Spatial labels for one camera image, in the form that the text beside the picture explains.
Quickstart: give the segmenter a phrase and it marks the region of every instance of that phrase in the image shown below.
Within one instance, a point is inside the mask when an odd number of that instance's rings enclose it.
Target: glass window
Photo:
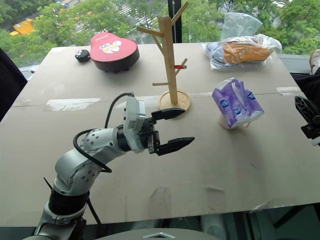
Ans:
[[[51,48],[87,46],[99,32],[154,43],[136,26],[157,29],[162,14],[167,0],[0,0],[0,48],[24,67],[40,64]]]
[[[279,40],[284,54],[310,55],[320,48],[319,0],[188,0],[182,16],[182,41],[215,42],[224,13],[246,13],[263,24],[257,33]]]

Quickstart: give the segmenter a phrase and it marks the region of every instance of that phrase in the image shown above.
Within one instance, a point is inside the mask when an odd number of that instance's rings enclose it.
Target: cardboard surface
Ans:
[[[190,44],[189,48],[187,44],[179,44],[177,49],[180,46],[184,48],[183,56],[192,52],[193,46],[200,48],[199,44]],[[150,59],[154,58],[147,58],[145,50],[154,49],[150,54],[156,55],[156,45],[139,46],[144,53],[132,71],[123,74],[105,74],[91,61],[88,65],[78,65],[72,59],[69,64],[60,65],[69,55],[74,58],[74,52],[80,48],[53,49],[0,122],[0,226],[38,224],[50,196],[43,177],[53,183],[55,163],[73,148],[75,134],[101,128],[111,100],[120,92],[134,91],[144,100],[147,117],[158,109],[162,87],[152,87],[158,74],[148,75],[149,68],[143,74],[135,69],[147,61],[153,64]],[[60,70],[50,67],[53,64],[59,65]],[[203,74],[189,63],[179,75],[181,88],[190,90],[192,98],[188,112],[155,125],[163,144],[178,137],[195,137],[195,140],[171,154],[128,152],[110,162],[108,167],[113,172],[100,174],[90,191],[91,202],[103,223],[260,210],[320,201],[319,148],[313,147],[300,129],[306,123],[295,109],[294,95],[282,96],[276,90],[276,87],[295,87],[293,79],[286,78],[290,75],[282,63],[279,61],[273,71],[256,74],[256,79],[252,72],[228,76],[206,72],[210,67],[204,56],[197,65],[204,68]],[[156,69],[165,74],[164,67]],[[280,72],[282,79],[276,81],[273,77]],[[232,76],[244,81],[265,111],[247,129],[221,128],[220,112],[209,93],[220,80]],[[204,84],[195,84],[193,80]],[[114,106],[110,127],[123,123],[124,106],[125,98]],[[88,224],[95,223],[88,209],[84,217]]]

